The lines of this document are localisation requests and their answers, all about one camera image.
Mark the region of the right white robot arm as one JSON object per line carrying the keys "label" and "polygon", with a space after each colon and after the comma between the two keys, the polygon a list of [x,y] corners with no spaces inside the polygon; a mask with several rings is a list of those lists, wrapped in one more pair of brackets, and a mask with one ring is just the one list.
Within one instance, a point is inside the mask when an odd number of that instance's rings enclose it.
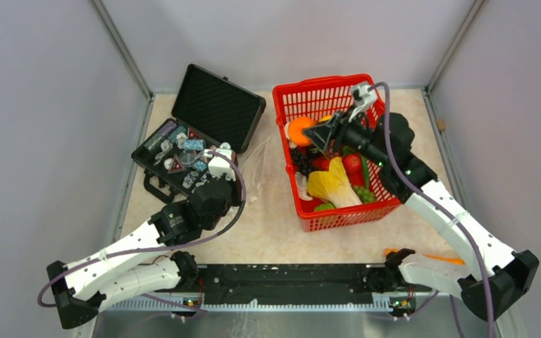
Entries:
{"label": "right white robot arm", "polygon": [[388,113],[371,129],[339,112],[302,132],[322,150],[347,146],[376,164],[383,187],[427,220],[461,259],[455,264],[402,249],[385,262],[390,288],[417,284],[444,292],[485,321],[498,319],[530,289],[536,255],[498,240],[455,200],[411,152],[415,134],[403,115]]}

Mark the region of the orange fruit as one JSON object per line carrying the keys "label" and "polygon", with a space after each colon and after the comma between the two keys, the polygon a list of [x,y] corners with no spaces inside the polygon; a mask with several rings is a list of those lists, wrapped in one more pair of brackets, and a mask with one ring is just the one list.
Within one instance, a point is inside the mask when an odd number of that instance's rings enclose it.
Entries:
{"label": "orange fruit", "polygon": [[316,121],[311,118],[296,118],[287,126],[287,137],[295,146],[310,146],[312,141],[304,134],[304,130],[315,125]]}

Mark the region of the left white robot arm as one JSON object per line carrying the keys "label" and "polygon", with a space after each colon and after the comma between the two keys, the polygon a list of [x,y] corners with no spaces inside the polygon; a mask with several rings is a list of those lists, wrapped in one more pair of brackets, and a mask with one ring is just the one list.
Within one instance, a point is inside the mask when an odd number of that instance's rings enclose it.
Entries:
{"label": "left white robot arm", "polygon": [[54,261],[37,302],[51,291],[51,307],[61,327],[73,329],[134,296],[163,289],[189,291],[198,280],[197,264],[185,252],[227,232],[240,218],[247,199],[241,173],[236,182],[211,178],[186,200],[165,205],[136,230],[72,263]]}

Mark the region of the red tomato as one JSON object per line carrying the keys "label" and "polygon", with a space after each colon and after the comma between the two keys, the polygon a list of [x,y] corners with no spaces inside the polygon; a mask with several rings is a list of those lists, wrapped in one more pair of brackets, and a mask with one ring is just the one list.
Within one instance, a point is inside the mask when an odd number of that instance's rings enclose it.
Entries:
{"label": "red tomato", "polygon": [[343,156],[342,164],[348,175],[358,175],[362,171],[362,161],[358,154],[348,154]]}

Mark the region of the clear zip top bag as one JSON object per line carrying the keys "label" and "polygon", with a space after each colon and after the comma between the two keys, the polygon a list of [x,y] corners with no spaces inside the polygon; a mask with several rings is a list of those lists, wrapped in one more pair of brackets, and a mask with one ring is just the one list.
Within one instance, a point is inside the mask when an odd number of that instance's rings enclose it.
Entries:
{"label": "clear zip top bag", "polygon": [[263,194],[266,153],[271,137],[262,141],[240,167],[247,189],[246,205],[256,203]]}

